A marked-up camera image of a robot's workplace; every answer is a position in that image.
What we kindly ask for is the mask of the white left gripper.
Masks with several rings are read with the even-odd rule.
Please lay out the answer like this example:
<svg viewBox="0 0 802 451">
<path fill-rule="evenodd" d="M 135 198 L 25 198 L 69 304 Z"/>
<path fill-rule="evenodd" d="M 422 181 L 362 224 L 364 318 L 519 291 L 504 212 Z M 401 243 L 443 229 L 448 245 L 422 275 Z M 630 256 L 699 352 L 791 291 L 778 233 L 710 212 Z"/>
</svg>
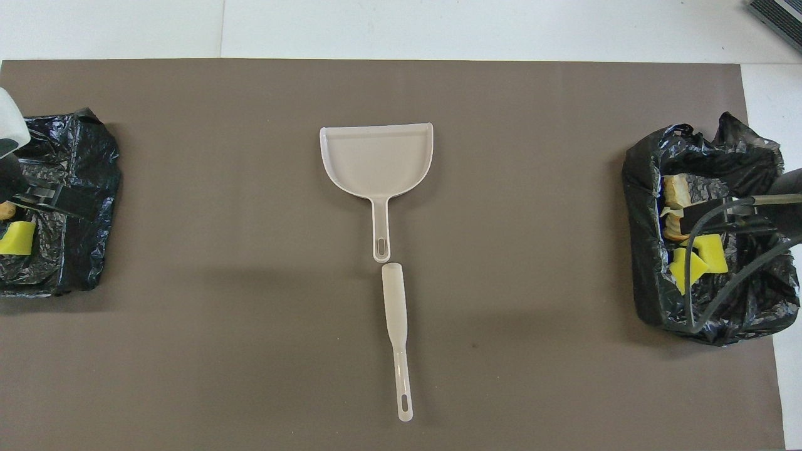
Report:
<svg viewBox="0 0 802 451">
<path fill-rule="evenodd" d="M 26 176 L 17 157 L 7 157 L 29 141 L 31 134 L 22 112 L 9 92 L 1 88 L 1 202 L 88 220 L 88 195 L 63 184 Z"/>
</svg>

